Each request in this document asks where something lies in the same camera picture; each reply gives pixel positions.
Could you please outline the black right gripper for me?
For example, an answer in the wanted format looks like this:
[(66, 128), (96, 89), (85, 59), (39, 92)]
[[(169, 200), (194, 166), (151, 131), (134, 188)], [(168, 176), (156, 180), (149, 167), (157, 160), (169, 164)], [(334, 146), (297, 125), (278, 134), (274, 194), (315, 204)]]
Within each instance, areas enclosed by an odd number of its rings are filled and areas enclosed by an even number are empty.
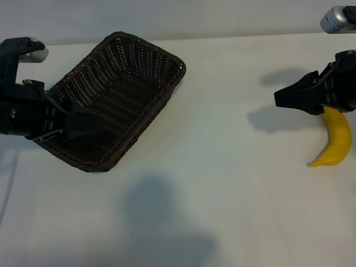
[[(313, 86), (313, 80), (319, 78), (315, 95), (311, 91), (302, 91)], [(355, 110), (355, 50), (339, 52), (319, 75), (318, 71), (309, 72), (296, 83), (274, 93), (278, 107), (293, 108), (310, 115), (321, 115), (327, 106), (340, 112)]]

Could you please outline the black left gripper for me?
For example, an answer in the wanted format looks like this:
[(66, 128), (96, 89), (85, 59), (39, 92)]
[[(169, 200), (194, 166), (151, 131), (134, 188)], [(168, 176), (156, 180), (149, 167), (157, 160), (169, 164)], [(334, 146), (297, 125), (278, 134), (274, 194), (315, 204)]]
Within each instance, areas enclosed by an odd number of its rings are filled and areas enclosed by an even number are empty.
[(60, 108), (49, 97), (43, 82), (1, 81), (1, 134), (24, 136), (33, 141), (61, 134), (61, 140), (73, 140), (99, 134), (104, 128), (105, 120), (101, 116), (69, 98), (62, 101)]

